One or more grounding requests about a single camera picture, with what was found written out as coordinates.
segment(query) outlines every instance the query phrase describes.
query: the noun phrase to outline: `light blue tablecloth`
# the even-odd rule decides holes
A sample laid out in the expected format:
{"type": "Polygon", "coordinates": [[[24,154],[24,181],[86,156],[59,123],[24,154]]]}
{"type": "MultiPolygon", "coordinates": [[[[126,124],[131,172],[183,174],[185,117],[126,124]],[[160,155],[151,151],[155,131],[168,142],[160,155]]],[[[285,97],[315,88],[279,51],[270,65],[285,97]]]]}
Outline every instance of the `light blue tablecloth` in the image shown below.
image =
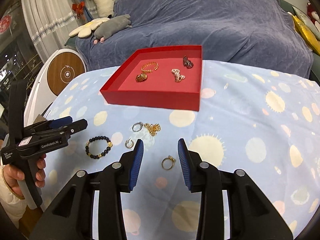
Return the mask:
{"type": "MultiPolygon", "coordinates": [[[[194,239],[200,194],[189,193],[184,185],[177,154],[177,141],[184,138],[190,150],[220,170],[244,169],[297,236],[319,206],[319,86],[295,75],[232,63],[204,61],[203,68],[199,112],[109,105],[99,89],[117,67],[75,78],[53,102],[47,119],[85,118],[88,128],[72,135],[68,147],[48,154],[45,205],[76,171],[103,170],[129,151],[124,146],[128,138],[141,138],[145,153],[137,186],[122,194],[128,239],[194,239]],[[159,123],[161,131],[155,137],[145,128],[132,132],[140,121],[159,123]],[[114,144],[99,160],[84,151],[95,136],[108,136],[114,144]],[[161,162],[168,155],[177,162],[165,171],[161,162]]],[[[90,152],[105,147],[105,141],[98,141],[90,152]]],[[[227,209],[225,225],[228,238],[227,209]]]]}

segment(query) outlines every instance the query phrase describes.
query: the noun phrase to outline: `hand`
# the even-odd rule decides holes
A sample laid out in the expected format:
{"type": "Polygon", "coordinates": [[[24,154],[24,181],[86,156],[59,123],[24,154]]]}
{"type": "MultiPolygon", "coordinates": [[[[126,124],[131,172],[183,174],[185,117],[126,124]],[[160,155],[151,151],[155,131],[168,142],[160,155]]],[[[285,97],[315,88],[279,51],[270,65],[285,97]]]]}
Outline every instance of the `hand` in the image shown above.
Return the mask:
{"type": "MultiPolygon", "coordinates": [[[[40,156],[39,160],[37,161],[37,166],[39,168],[39,171],[36,173],[36,186],[37,187],[44,187],[45,182],[45,173],[44,173],[44,168],[45,168],[45,158],[46,154],[43,154],[40,156]]],[[[17,167],[13,165],[6,165],[3,168],[3,175],[4,179],[7,182],[7,184],[11,187],[11,189],[18,194],[19,196],[23,197],[23,193],[21,192],[21,189],[19,187],[19,184],[17,180],[24,180],[24,173],[19,170],[17,167]]]]}

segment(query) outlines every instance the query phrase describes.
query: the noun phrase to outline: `round wooden panel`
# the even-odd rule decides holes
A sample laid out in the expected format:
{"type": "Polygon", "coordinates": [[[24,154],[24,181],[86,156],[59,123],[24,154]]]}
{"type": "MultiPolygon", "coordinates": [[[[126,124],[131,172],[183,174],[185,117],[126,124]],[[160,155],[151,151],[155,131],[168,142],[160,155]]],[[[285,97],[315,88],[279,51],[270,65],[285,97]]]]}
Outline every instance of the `round wooden panel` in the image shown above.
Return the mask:
{"type": "Polygon", "coordinates": [[[84,72],[84,65],[76,54],[63,52],[53,59],[48,68],[49,88],[58,96],[75,77],[84,72]]]}

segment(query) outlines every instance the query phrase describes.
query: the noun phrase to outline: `white jacket sleeve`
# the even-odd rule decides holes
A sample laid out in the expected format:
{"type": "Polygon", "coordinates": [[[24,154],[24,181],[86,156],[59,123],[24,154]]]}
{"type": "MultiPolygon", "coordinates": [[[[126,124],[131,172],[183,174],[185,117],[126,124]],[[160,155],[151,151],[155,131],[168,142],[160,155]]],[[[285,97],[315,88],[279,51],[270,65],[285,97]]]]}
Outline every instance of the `white jacket sleeve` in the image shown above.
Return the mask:
{"type": "Polygon", "coordinates": [[[0,166],[0,202],[11,221],[18,228],[19,219],[26,210],[26,201],[15,196],[7,187],[2,177],[3,166],[0,166]]]}

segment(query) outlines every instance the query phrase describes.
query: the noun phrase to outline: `device handle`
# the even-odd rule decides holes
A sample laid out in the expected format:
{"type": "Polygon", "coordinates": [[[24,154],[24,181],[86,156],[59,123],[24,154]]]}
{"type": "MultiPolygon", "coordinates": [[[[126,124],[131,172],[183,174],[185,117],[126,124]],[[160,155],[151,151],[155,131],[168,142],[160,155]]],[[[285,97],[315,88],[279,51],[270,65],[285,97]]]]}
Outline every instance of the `device handle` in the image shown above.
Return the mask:
{"type": "Polygon", "coordinates": [[[36,165],[38,159],[39,157],[34,157],[29,160],[18,160],[12,163],[24,173],[24,180],[18,181],[18,184],[26,199],[28,207],[32,210],[40,207],[42,204],[41,190],[35,184],[36,173],[39,170],[36,165]]]}

